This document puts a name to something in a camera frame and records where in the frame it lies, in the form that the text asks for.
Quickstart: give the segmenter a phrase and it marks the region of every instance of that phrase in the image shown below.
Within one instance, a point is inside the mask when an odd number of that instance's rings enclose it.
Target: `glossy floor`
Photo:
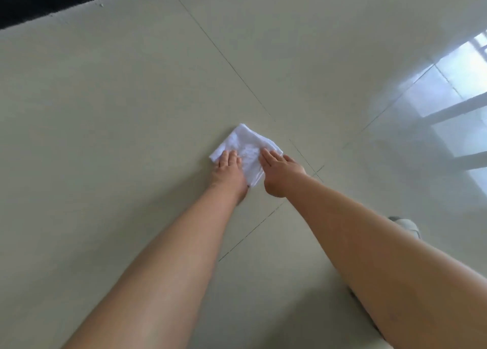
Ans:
[[[60,346],[240,122],[487,274],[486,1],[100,0],[1,31],[2,347]],[[260,184],[190,347],[387,344]]]

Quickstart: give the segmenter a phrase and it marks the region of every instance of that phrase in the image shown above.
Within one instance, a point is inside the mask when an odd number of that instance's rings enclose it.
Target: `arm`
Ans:
[[[263,150],[266,190],[306,220],[381,333],[400,348],[487,346],[487,280]]]
[[[138,255],[64,349],[184,348],[228,219],[246,193],[241,159],[224,152],[210,187]]]

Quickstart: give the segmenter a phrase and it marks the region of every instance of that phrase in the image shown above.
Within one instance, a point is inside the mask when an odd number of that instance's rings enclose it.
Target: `white towel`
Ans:
[[[242,158],[242,170],[247,179],[247,185],[253,187],[257,185],[264,174],[264,170],[259,163],[261,148],[266,148],[269,151],[275,150],[279,155],[283,154],[283,151],[272,140],[252,131],[245,124],[240,124],[216,148],[210,155],[210,159],[215,163],[224,150],[236,150]]]

